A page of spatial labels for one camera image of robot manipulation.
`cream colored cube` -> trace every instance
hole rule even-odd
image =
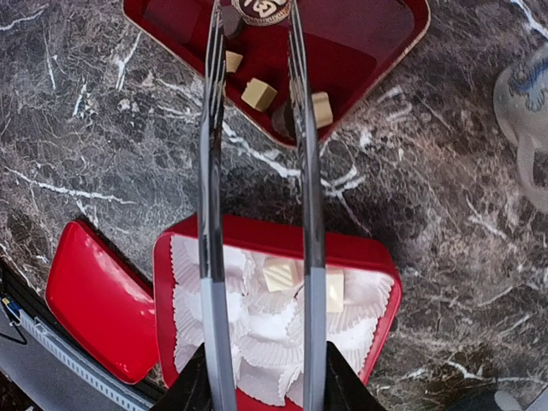
[[[292,289],[301,279],[292,259],[268,259],[263,265],[266,287],[273,293]]]
[[[243,56],[233,51],[226,52],[226,72],[235,73],[240,67],[241,60]]]
[[[327,294],[327,312],[342,313],[344,310],[344,271],[340,269],[327,269],[325,279],[325,291]]]
[[[277,95],[277,91],[257,79],[251,79],[247,83],[246,90],[241,95],[241,99],[251,105],[255,110],[264,113]]]
[[[326,92],[315,92],[312,95],[316,128],[329,126],[333,123],[333,111]]]

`tongs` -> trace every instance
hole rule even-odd
[[[184,398],[184,404],[181,403],[181,405],[185,408],[182,409],[188,409],[188,404],[192,403],[192,409],[212,407],[214,411],[237,410],[224,284],[223,225],[219,189],[226,79],[220,7],[220,1],[215,0],[205,59],[204,104],[200,128],[198,220],[200,292],[205,343],[182,371],[162,403],[154,408],[158,410],[175,409],[170,408],[170,404],[181,403],[174,399],[177,397]],[[337,348],[326,341],[325,228],[319,174],[318,134],[308,80],[307,54],[296,1],[291,2],[289,13],[289,95],[301,165],[304,217],[304,409],[305,411],[356,409],[345,408],[348,406],[348,392],[343,390],[339,377],[346,374],[352,380],[353,387],[349,391],[351,393],[349,396],[354,398],[356,395],[359,396],[357,409],[363,410],[365,398],[360,396],[360,387],[365,389],[363,384]],[[325,400],[326,374],[334,388],[329,389],[329,398]],[[206,394],[207,382],[209,382],[211,396]]]

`red lid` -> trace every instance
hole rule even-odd
[[[67,224],[45,299],[74,339],[124,383],[141,381],[158,362],[151,295],[85,223]]]

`table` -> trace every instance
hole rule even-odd
[[[116,0],[20,3],[0,3],[0,254],[43,294],[81,216],[150,278],[157,236],[196,210],[202,82]],[[441,410],[496,379],[527,405],[548,384],[548,217],[521,197],[491,92],[548,38],[548,1],[431,7],[426,37],[322,145],[326,228],[379,239],[401,270],[369,384],[388,409]],[[223,211],[301,224],[295,153],[226,116]]]

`round chocolate with white design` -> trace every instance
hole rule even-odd
[[[272,26],[289,15],[292,0],[232,0],[249,26]]]

